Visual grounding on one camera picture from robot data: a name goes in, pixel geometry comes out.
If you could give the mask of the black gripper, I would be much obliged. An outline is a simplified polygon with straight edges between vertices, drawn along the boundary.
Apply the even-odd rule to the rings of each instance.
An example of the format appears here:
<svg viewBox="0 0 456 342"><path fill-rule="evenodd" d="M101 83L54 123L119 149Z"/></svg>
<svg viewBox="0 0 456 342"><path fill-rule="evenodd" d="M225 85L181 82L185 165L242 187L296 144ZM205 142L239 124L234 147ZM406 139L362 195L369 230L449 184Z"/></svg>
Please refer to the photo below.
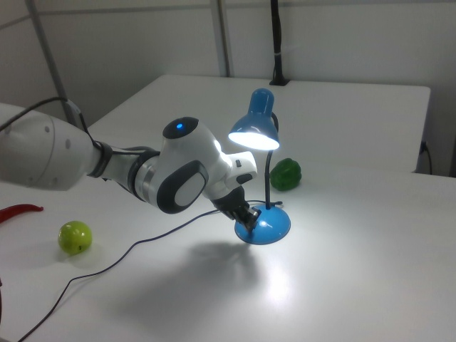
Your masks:
<svg viewBox="0 0 456 342"><path fill-rule="evenodd" d="M236 187L228 195L219 199L212 200L212 204L221 213L243 226L247 230L253 230L261 214L261 210L256 207L250 207L244 198L244 188Z"/></svg>

